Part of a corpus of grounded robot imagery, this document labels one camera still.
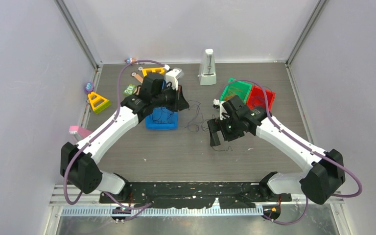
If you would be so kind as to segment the blue plastic bin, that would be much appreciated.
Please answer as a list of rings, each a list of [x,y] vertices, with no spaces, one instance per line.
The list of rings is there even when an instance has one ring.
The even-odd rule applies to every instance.
[[[148,130],[176,130],[178,129],[178,113],[166,107],[154,108],[152,114],[145,119]]]

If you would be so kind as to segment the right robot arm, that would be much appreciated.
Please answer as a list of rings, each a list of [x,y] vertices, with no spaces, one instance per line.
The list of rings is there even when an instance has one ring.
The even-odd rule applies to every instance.
[[[218,132],[225,141],[250,133],[275,146],[301,169],[298,173],[274,171],[266,175],[260,181],[264,200],[272,201],[283,193],[302,194],[322,205],[345,182],[340,152],[314,146],[281,124],[265,107],[250,109],[237,95],[227,101],[214,99],[213,107],[219,110],[219,116],[207,122],[211,147],[221,144]]]

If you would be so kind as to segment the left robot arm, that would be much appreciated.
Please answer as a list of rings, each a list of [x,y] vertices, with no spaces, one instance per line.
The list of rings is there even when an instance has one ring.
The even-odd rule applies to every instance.
[[[101,171],[98,163],[119,138],[152,114],[154,108],[166,107],[178,112],[189,107],[179,85],[182,76],[183,72],[176,69],[165,75],[149,73],[144,77],[138,94],[126,97],[100,127],[76,144],[64,144],[60,173],[65,182],[75,185],[85,194],[106,191],[118,202],[126,202],[131,192],[125,186],[125,179]]]

